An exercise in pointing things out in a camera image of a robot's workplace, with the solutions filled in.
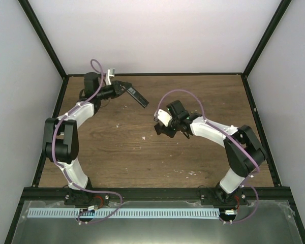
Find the black battery compartment cover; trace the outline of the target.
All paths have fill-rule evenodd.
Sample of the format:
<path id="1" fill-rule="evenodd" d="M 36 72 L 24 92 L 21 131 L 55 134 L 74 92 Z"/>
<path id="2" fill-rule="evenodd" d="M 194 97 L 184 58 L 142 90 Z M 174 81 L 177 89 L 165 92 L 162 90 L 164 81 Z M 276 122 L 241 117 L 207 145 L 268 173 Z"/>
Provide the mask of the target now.
<path id="1" fill-rule="evenodd" d="M 155 129 L 156 134 L 157 134 L 157 135 L 160 135 L 160 134 L 162 133 L 163 126 L 160 125 L 160 124 L 156 124 L 156 125 L 154 126 L 154 129 Z"/>

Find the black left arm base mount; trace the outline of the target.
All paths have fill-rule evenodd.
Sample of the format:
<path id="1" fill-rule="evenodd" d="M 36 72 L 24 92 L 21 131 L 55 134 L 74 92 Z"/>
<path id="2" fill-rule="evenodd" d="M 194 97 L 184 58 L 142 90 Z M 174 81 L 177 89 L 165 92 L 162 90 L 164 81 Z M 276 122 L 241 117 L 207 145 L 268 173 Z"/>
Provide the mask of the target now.
<path id="1" fill-rule="evenodd" d="M 67 193 L 65 195 L 65 205 L 104 206 L 104 205 L 108 205 L 108 203 L 109 203 L 108 194 L 94 194 L 82 190 L 74 190 L 71 188 L 67 188 Z"/>

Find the black remote control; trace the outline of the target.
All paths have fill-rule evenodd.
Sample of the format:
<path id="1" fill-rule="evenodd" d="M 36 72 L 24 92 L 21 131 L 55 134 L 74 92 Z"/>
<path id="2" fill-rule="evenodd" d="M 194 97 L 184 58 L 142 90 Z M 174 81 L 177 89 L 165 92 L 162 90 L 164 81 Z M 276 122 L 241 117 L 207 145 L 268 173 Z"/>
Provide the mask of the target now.
<path id="1" fill-rule="evenodd" d="M 127 89 L 127 93 L 136 101 L 138 102 L 143 108 L 146 108 L 149 104 L 149 101 L 134 87 L 129 87 Z"/>

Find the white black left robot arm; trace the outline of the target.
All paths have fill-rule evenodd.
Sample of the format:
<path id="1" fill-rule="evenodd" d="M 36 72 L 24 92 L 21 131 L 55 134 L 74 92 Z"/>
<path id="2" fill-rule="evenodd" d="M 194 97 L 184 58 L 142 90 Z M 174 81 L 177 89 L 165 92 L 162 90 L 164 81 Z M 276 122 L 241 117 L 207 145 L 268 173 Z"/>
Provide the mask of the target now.
<path id="1" fill-rule="evenodd" d="M 78 129 L 98 112 L 102 100 L 118 98 L 129 93 L 131 87 L 129 82 L 103 81 L 98 73 L 89 72 L 84 76 L 84 88 L 75 106 L 61 116 L 45 121 L 42 152 L 61 170 L 67 186 L 77 190 L 75 197 L 82 205 L 89 205 L 94 193 L 78 159 Z"/>

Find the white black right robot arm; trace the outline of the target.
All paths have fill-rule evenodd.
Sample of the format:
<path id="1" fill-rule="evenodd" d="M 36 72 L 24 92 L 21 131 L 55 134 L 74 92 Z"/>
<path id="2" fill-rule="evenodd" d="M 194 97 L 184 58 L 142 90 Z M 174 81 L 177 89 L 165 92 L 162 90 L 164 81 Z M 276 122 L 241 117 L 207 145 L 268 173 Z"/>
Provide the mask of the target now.
<path id="1" fill-rule="evenodd" d="M 181 101 L 167 105 L 167 110 L 157 109 L 155 131 L 173 138 L 177 132 L 188 139 L 198 136 L 210 140 L 225 149 L 229 170 L 215 187 L 218 203 L 226 205 L 234 193 L 253 172 L 260 170 L 267 153 L 251 127 L 226 126 L 207 120 L 199 113 L 189 113 Z"/>

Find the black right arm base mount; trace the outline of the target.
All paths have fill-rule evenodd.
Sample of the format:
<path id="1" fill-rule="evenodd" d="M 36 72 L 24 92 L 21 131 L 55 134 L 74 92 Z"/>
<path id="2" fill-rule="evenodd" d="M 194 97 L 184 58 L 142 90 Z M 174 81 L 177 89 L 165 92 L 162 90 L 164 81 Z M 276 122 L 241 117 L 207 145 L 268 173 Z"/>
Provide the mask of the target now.
<path id="1" fill-rule="evenodd" d="M 226 193 L 221 188 L 199 188 L 202 204 L 213 206 L 233 206 L 237 203 L 246 205 L 246 199 L 242 198 L 242 190 L 236 189 L 233 193 Z"/>

